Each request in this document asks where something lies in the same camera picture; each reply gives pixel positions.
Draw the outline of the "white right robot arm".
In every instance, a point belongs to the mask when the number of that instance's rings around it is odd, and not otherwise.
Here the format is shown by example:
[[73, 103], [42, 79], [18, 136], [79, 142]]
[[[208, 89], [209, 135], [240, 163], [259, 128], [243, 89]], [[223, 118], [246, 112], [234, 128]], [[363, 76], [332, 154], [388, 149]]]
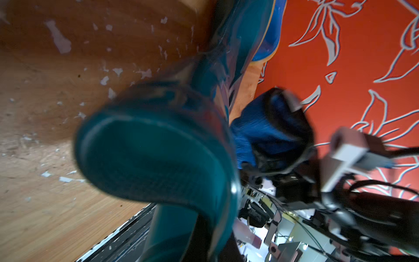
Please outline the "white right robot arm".
[[418, 202], [366, 191], [370, 186], [408, 191], [368, 176], [377, 168], [394, 169], [399, 159], [418, 157], [418, 148], [388, 150], [380, 137], [340, 127], [328, 153], [319, 157], [302, 106], [292, 93], [275, 87], [231, 122], [242, 183], [267, 196], [281, 213], [313, 210], [300, 225], [328, 237], [342, 260], [418, 261]]

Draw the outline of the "teal rubber boot orange sole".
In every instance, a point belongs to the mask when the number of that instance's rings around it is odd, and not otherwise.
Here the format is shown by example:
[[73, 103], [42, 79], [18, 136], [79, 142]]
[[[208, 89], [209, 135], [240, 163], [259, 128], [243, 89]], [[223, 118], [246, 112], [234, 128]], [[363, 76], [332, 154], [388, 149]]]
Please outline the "teal rubber boot orange sole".
[[157, 205], [142, 262], [217, 262], [240, 177], [229, 113], [274, 1], [219, 1], [206, 51], [134, 85], [89, 117], [74, 155], [99, 190]]

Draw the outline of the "blue microfiber cloth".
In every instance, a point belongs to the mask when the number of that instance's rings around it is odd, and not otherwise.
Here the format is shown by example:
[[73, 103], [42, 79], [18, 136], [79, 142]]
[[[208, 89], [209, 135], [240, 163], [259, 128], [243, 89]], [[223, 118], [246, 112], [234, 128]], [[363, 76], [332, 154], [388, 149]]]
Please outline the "blue microfiber cloth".
[[238, 169], [263, 174], [284, 172], [305, 161], [314, 139], [300, 101], [280, 88], [250, 102], [230, 130]]

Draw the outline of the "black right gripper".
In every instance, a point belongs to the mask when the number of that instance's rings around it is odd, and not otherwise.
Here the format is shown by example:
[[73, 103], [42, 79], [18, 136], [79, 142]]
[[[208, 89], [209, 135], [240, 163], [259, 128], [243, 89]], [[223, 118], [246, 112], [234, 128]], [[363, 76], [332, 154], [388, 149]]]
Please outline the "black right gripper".
[[314, 202], [320, 200], [319, 161], [317, 156], [313, 139], [313, 145], [309, 154], [306, 155], [305, 161], [290, 167], [284, 172], [273, 174], [263, 174], [256, 170], [240, 170], [242, 183], [257, 189], [269, 190], [272, 188], [271, 195], [290, 210], [311, 208]]

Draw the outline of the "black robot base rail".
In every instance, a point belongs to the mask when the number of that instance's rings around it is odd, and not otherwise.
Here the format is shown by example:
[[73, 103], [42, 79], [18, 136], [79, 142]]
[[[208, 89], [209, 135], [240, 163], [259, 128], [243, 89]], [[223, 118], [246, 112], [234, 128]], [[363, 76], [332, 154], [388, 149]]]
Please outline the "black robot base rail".
[[82, 255], [79, 262], [138, 262], [143, 254], [156, 204], [149, 204]]

